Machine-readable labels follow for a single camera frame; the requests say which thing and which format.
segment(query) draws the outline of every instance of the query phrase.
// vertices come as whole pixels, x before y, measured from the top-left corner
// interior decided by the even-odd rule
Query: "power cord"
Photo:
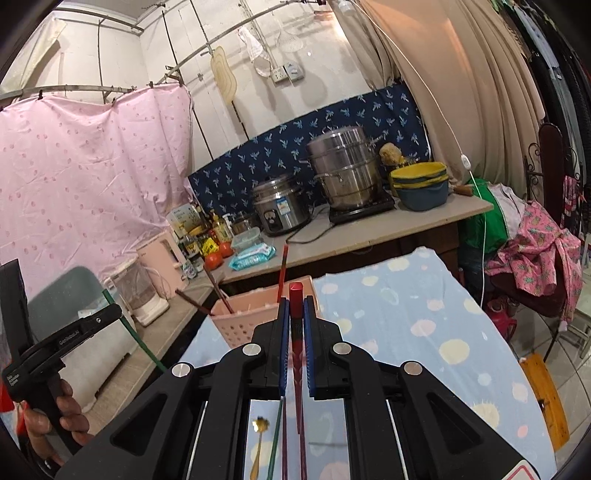
[[[321,214],[322,212],[324,212],[326,210],[326,208],[327,208],[327,206],[324,206],[324,207],[318,209],[318,211],[314,212],[312,214],[312,217],[310,218],[310,222],[312,220],[314,220],[316,217],[318,217],[319,214]],[[328,231],[332,230],[333,227],[334,227],[334,225],[330,225],[326,230],[324,230],[323,232],[321,232],[319,235],[316,235],[311,240],[292,240],[292,238],[294,238],[298,233],[300,233],[304,228],[306,228],[306,226],[308,224],[309,223],[303,225],[301,228],[298,228],[295,232],[293,232],[290,236],[288,236],[285,239],[285,243],[286,244],[294,244],[294,245],[307,245],[307,244],[310,244],[312,242],[316,242],[319,238],[325,236],[328,233]]]
[[[474,175],[472,175],[470,160],[464,154],[462,154],[462,163],[466,167],[466,170],[468,171],[470,176],[472,177],[472,182],[474,183],[474,186],[476,187],[476,192],[477,192],[478,196],[480,197],[481,200],[483,200],[482,195],[480,194],[480,190],[478,188],[478,184],[476,184],[476,179],[474,178]],[[484,304],[484,282],[485,282],[484,254],[485,254],[485,248],[486,248],[486,212],[484,212],[482,214],[482,216],[484,217],[484,236],[482,239],[482,294],[480,295],[480,308],[481,309],[482,309],[482,305]]]
[[[437,106],[437,109],[439,110],[439,113],[441,114],[441,117],[443,118],[443,121],[446,123],[447,127],[449,128],[449,131],[452,133],[453,139],[455,140],[456,145],[458,147],[458,150],[460,151],[460,155],[461,155],[461,159],[462,159],[462,164],[464,165],[464,167],[466,168],[466,170],[468,171],[468,173],[470,173],[470,176],[472,177],[472,181],[474,182],[474,186],[476,187],[476,191],[478,193],[478,196],[482,200],[482,195],[480,195],[480,190],[478,189],[478,185],[476,185],[476,181],[474,179],[474,175],[472,175],[470,160],[468,159],[468,157],[466,155],[464,155],[464,153],[462,151],[462,147],[460,146],[460,142],[458,142],[457,137],[456,137],[456,134],[454,133],[452,126],[447,121],[447,118],[445,117],[445,115],[443,115],[443,111],[442,111],[441,107],[439,106],[439,103],[438,103],[437,99],[435,98],[435,95],[433,95],[433,92],[431,91],[431,89],[429,88],[429,86],[426,84],[425,80],[423,80],[423,77],[421,77],[421,74],[419,74],[419,72],[417,71],[417,69],[410,62],[410,60],[407,58],[407,56],[404,54],[404,52],[399,48],[399,46],[396,45],[396,42],[394,40],[392,40],[389,37],[389,35],[382,29],[382,27],[380,27],[375,22],[375,20],[369,16],[369,14],[364,10],[364,8],[361,5],[357,4],[357,2],[355,0],[349,0],[349,1],[351,1],[351,4],[354,5],[355,8],[357,8],[357,10],[359,12],[361,12],[363,15],[365,15],[368,18],[368,20],[375,26],[375,28],[377,28],[384,35],[384,37],[386,37],[388,39],[388,41],[394,46],[394,48],[396,48],[396,50],[400,53],[400,55],[402,55],[402,57],[404,58],[404,60],[406,60],[406,62],[410,65],[410,67],[413,69],[414,73],[417,75],[417,77],[419,78],[419,80],[421,80],[421,82],[423,83],[423,85],[425,86],[425,88],[427,89],[427,91],[429,92],[429,95],[431,95],[431,98],[435,102],[435,105]],[[480,296],[480,308],[482,308],[482,305],[484,303],[484,280],[485,280],[485,275],[484,275],[484,256],[485,256],[485,246],[486,246],[486,212],[483,213],[483,216],[484,216],[485,222],[484,222],[484,239],[482,241],[482,295]]]

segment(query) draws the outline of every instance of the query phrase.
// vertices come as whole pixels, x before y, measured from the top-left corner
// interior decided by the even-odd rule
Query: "gold spoon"
[[[259,434],[259,445],[256,450],[256,457],[255,461],[252,464],[251,470],[251,477],[250,480],[257,480],[258,479],[258,472],[259,466],[261,463],[261,443],[262,443],[262,433],[267,431],[269,428],[269,420],[264,419],[263,417],[258,417],[255,421],[252,422],[252,426],[255,428],[255,432]]]

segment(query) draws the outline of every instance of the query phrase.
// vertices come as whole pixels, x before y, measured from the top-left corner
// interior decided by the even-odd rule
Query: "pink curtain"
[[[0,262],[19,259],[29,296],[77,265],[101,278],[167,225],[188,199],[189,107],[162,85],[0,112]]]

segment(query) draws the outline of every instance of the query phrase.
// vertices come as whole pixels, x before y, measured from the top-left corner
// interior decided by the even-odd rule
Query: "electrical outlet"
[[[304,78],[304,71],[294,61],[287,62],[285,65],[283,65],[283,68],[285,68],[285,71],[292,82]]]
[[[279,83],[279,82],[282,82],[283,80],[287,80],[287,79],[288,79],[287,72],[285,71],[285,68],[283,68],[283,67],[278,67],[271,72],[271,80],[273,80],[273,83]]]

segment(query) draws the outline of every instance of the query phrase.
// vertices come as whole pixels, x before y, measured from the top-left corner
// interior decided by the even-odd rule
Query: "metal screw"
[[[248,356],[255,356],[261,353],[261,346],[256,343],[247,343],[242,347],[242,353]]]
[[[173,375],[175,377],[179,377],[179,378],[186,377],[190,371],[191,371],[190,365],[184,364],[184,363],[176,364],[172,370]]]
[[[348,355],[351,353],[351,346],[348,343],[339,342],[333,345],[333,350],[337,355]]]
[[[423,373],[423,367],[416,362],[409,362],[404,365],[404,371],[409,375],[420,375]]]

